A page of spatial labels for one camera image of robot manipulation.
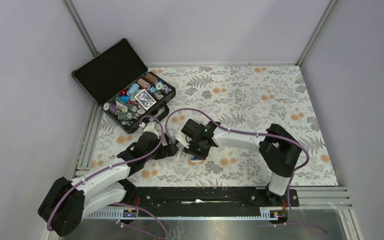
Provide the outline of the white remote control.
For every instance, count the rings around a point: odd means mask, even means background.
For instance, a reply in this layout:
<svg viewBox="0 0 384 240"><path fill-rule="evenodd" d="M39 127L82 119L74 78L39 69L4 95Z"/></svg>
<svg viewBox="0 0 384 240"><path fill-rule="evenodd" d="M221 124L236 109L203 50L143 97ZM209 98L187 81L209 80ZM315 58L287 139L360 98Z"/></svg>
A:
<svg viewBox="0 0 384 240"><path fill-rule="evenodd" d="M199 159L199 158L197 158L197 157L195 157L195 156L191 156L191 157L189 158L189 163L190 163L191 165L201 164L202 162L203 162L202 159Z"/></svg>

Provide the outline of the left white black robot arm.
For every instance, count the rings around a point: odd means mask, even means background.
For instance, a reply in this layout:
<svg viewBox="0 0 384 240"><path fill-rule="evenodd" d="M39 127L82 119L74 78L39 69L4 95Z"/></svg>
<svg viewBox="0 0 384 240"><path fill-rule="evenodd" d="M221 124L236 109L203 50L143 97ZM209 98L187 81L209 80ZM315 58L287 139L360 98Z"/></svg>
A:
<svg viewBox="0 0 384 240"><path fill-rule="evenodd" d="M144 197L137 195L137 187L128 177L150 160L173 157L179 151L178 142L164 144L167 138L167 134L160 136L155 130L145 130L107 165L71 180L58 178L38 209L47 230L65 237L85 217L103 207L121 203L133 208L143 203Z"/></svg>

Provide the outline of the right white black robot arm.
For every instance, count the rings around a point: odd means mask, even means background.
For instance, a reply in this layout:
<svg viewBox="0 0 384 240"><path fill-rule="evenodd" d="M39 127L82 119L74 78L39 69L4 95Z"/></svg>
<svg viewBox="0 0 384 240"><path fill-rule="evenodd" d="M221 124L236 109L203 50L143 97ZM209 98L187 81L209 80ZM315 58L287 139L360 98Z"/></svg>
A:
<svg viewBox="0 0 384 240"><path fill-rule="evenodd" d="M203 125L189 119L175 134L183 151L199 160L205 160L211 148L229 147L259 153L271 170L267 201L273 206L287 199L287 188L298 159L301 145L279 124L271 124L263 131L240 130L210 121Z"/></svg>

